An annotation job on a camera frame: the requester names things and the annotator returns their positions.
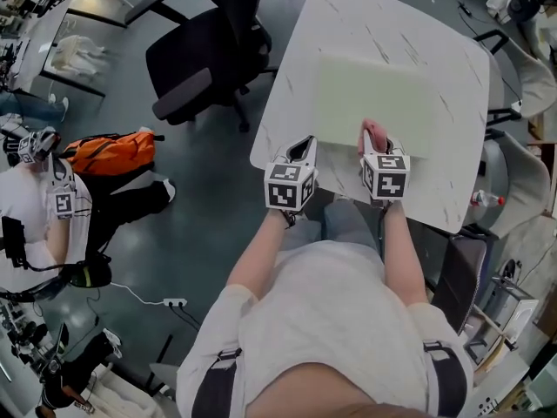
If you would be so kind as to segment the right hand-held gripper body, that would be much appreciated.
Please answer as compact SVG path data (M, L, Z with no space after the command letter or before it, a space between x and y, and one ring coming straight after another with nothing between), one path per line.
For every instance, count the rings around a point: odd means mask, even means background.
M387 140L385 153L377 152L368 130L363 133L364 153L360 160L362 183L373 202L402 200L410 179L411 161L401 143Z

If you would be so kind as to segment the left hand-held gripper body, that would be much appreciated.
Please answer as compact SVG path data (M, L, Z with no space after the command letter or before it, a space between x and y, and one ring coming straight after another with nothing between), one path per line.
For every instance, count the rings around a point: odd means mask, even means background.
M299 212L315 192L318 140L313 135L283 145L265 168L265 205Z

